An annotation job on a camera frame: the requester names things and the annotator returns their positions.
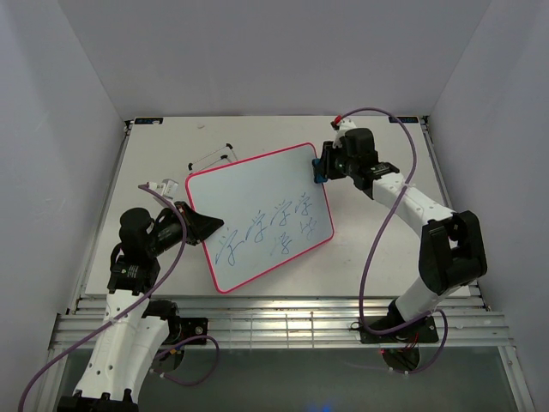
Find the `blue bone-shaped eraser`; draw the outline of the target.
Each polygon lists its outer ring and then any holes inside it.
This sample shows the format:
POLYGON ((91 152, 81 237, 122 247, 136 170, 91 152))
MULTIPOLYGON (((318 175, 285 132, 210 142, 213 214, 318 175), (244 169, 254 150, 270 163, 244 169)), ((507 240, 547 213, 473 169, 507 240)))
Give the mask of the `blue bone-shaped eraser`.
POLYGON ((324 162, 323 160, 316 158, 312 161, 313 168, 313 180, 316 184, 324 184, 328 180, 325 176, 324 162))

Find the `pink framed whiteboard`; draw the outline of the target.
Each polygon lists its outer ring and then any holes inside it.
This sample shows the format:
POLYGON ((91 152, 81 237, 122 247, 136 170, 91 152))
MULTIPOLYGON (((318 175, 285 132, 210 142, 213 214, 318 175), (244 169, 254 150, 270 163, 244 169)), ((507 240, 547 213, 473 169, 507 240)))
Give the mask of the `pink framed whiteboard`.
POLYGON ((228 294, 329 242, 335 227, 309 142, 192 173, 191 208, 224 224, 203 243, 214 287, 228 294))

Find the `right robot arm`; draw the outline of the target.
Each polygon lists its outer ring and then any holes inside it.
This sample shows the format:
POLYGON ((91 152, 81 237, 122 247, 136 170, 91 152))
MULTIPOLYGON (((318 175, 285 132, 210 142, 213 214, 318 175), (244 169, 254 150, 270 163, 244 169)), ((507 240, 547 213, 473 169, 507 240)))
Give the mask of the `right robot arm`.
POLYGON ((419 237, 417 279, 391 302, 383 318, 360 321, 367 333, 406 341, 443 300, 486 274, 478 217, 435 202, 411 186, 397 167, 380 161, 369 129, 352 128, 324 142, 312 167, 317 183, 350 178, 359 191, 388 208, 388 218, 398 216, 419 237))

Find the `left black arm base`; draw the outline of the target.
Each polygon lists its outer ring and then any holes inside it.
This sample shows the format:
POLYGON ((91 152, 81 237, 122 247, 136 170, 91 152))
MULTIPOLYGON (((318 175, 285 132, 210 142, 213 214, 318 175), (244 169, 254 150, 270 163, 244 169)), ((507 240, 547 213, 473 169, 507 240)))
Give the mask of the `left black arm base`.
POLYGON ((175 345, 184 339, 201 336, 190 342, 190 345, 205 345, 207 340, 203 338, 208 334, 208 319, 207 318, 181 318, 175 316, 168 319, 169 334, 164 345, 175 345))

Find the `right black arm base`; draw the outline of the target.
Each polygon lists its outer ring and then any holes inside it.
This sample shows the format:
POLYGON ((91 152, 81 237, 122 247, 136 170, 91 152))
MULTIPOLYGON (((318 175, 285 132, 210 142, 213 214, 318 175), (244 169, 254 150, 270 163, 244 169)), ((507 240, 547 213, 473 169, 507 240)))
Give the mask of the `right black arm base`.
MULTIPOLYGON (((389 315, 366 316, 365 320, 372 330, 387 330, 396 326, 389 315)), ((436 343, 439 340, 433 317, 423 318, 406 328, 384 335, 368 332, 359 320, 351 323, 350 330, 359 333, 361 343, 436 343)))

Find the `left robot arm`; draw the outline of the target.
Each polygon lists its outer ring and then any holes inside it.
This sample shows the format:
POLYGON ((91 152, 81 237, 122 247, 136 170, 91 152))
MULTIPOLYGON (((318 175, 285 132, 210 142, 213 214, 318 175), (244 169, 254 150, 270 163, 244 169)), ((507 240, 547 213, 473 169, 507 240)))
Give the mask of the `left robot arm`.
POLYGON ((175 245, 198 245, 223 226, 177 202, 152 218, 144 208, 120 217, 111 254, 102 329, 81 379, 59 411, 136 411, 142 383, 154 363, 187 344, 210 342, 205 318, 181 318, 176 303, 152 300, 160 285, 159 256, 175 245))

